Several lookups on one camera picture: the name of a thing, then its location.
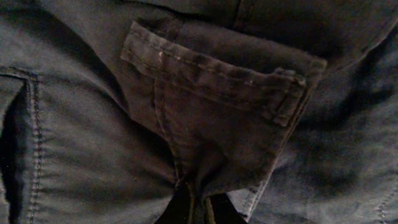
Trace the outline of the navy blue shorts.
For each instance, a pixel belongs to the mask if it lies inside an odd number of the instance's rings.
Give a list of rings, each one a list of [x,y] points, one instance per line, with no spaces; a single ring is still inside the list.
[[[396,1],[2,1],[1,222],[397,222]]]

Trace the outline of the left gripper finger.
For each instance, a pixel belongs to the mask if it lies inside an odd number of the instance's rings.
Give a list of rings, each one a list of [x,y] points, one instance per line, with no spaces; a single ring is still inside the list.
[[[175,192],[155,224],[247,224],[226,194],[198,198],[188,184]]]

